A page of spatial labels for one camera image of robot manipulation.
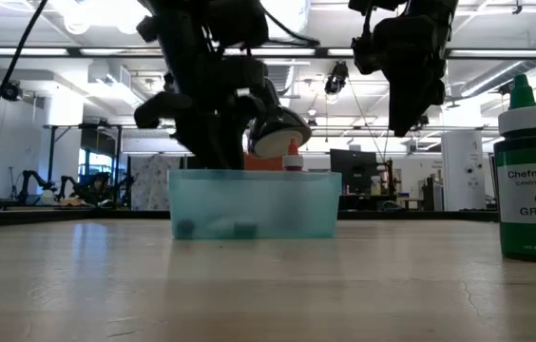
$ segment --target black cable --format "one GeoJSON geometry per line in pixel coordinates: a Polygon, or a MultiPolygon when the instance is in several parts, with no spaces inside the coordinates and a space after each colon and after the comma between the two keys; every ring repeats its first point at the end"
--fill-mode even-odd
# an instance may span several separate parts
{"type": "Polygon", "coordinates": [[[14,55],[12,56],[12,60],[10,61],[9,69],[6,71],[6,75],[4,75],[4,79],[2,80],[2,84],[0,85],[0,99],[1,99],[1,94],[4,92],[4,88],[9,83],[10,76],[12,75],[12,72],[14,71],[14,67],[16,66],[17,61],[19,60],[19,57],[21,56],[21,52],[23,51],[23,46],[25,45],[25,42],[28,40],[31,30],[33,29],[33,26],[36,24],[36,21],[38,21],[40,14],[42,14],[42,10],[47,5],[47,2],[48,0],[40,1],[38,8],[31,16],[28,26],[25,28],[25,31],[23,32],[23,35],[21,36],[19,45],[17,46],[17,49],[14,51],[14,55]]]}
{"type": "Polygon", "coordinates": [[[300,41],[306,42],[306,45],[304,45],[304,47],[318,47],[319,45],[321,45],[321,42],[319,42],[317,39],[304,37],[303,35],[300,35],[300,34],[297,34],[297,33],[293,32],[292,30],[290,30],[289,28],[284,26],[281,22],[279,22],[279,20],[277,18],[275,18],[275,16],[272,15],[268,10],[266,10],[266,8],[264,6],[262,6],[262,8],[264,9],[264,13],[268,16],[268,18],[270,18],[270,20],[272,20],[275,24],[277,24],[277,26],[280,29],[284,30],[290,36],[292,36],[292,37],[294,37],[294,38],[296,38],[296,39],[298,39],[300,41]]]}

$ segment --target orange cap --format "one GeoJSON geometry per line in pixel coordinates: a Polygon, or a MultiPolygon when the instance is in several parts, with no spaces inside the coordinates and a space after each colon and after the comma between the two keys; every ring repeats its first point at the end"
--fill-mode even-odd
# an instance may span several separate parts
{"type": "Polygon", "coordinates": [[[299,152],[297,151],[297,143],[296,138],[292,138],[289,142],[289,149],[287,150],[288,156],[299,156],[299,152]]]}

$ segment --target computer monitor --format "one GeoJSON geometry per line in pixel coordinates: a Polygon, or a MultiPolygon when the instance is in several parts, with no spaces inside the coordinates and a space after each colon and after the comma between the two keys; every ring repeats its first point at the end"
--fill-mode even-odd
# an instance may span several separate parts
{"type": "Polygon", "coordinates": [[[378,176],[375,153],[349,150],[330,150],[332,172],[342,174],[342,182],[356,194],[367,192],[372,186],[372,176],[378,176]]]}

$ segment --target white bottle with orange cap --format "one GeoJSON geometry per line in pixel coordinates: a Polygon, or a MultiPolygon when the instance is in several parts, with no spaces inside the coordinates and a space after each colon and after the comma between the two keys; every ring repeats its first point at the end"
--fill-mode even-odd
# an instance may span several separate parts
{"type": "Polygon", "coordinates": [[[287,155],[283,157],[283,170],[301,171],[304,168],[304,159],[297,151],[296,139],[292,138],[289,142],[287,155]]]}

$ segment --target ceiling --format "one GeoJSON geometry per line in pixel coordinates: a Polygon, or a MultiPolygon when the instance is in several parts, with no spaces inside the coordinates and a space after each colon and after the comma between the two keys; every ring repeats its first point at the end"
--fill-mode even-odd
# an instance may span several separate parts
{"type": "MultiPolygon", "coordinates": [[[[62,1],[49,0],[45,10],[28,39],[28,46],[80,46],[80,47],[124,47],[145,46],[145,42],[138,34],[124,34],[115,26],[90,26],[83,34],[72,34],[65,25],[63,13],[58,9],[62,1]]],[[[306,24],[303,33],[321,41],[326,47],[348,48],[351,38],[360,35],[363,26],[363,17],[347,9],[347,2],[341,0],[264,0],[262,3],[270,9],[279,9],[276,16],[289,20],[288,15],[281,8],[291,9],[292,14],[302,13],[306,24]]],[[[0,46],[13,47],[28,23],[31,11],[38,1],[28,0],[0,0],[0,46]]],[[[536,0],[520,0],[523,10],[513,15],[515,1],[509,0],[460,0],[457,15],[452,25],[454,32],[449,44],[450,48],[536,48],[536,0]]],[[[394,12],[378,9],[372,16],[372,26],[379,20],[394,16],[394,12]]],[[[0,59],[0,68],[7,65],[8,60],[0,59]]],[[[86,92],[89,103],[85,106],[86,116],[108,117],[114,123],[131,123],[133,107],[119,99],[110,98],[105,94],[94,93],[94,86],[87,74],[88,66],[97,61],[89,60],[55,60],[55,59],[22,59],[18,69],[46,69],[62,76],[86,92]]],[[[316,111],[315,117],[319,125],[352,125],[373,124],[384,126],[388,124],[389,85],[381,72],[372,75],[361,75],[354,67],[352,60],[347,60],[350,70],[350,82],[340,92],[337,102],[328,104],[321,90],[326,74],[334,65],[334,60],[303,60],[298,59],[294,66],[293,84],[287,96],[289,106],[309,117],[309,110],[316,111]]],[[[159,82],[166,71],[162,59],[111,59],[107,61],[110,70],[120,66],[125,67],[132,76],[132,88],[140,98],[146,99],[152,95],[153,82],[159,82]]],[[[467,85],[489,72],[496,72],[505,68],[512,62],[502,61],[466,61],[452,60],[448,62],[448,76],[446,83],[452,93],[455,89],[467,85]]],[[[530,70],[528,78],[536,88],[536,67],[530,70]]],[[[451,103],[442,107],[431,108],[429,116],[431,124],[443,124],[444,114],[450,111],[451,103]]],[[[472,115],[465,113],[481,112],[480,123],[495,126],[497,116],[507,108],[507,97],[501,97],[492,91],[486,91],[472,99],[457,102],[462,109],[456,108],[457,115],[472,115]]],[[[455,125],[449,120],[448,125],[455,125]]],[[[338,147],[349,143],[352,136],[358,143],[368,149],[375,145],[386,144],[384,131],[373,131],[374,135],[381,136],[374,143],[369,132],[351,132],[347,129],[330,129],[316,132],[316,137],[309,144],[309,150],[324,150],[329,147],[338,147]],[[328,135],[330,139],[325,142],[322,137],[328,135]]],[[[486,132],[487,137],[495,133],[486,132]]],[[[438,134],[432,134],[425,141],[438,142],[438,134]]],[[[391,138],[389,146],[396,146],[405,141],[391,138]]]]}

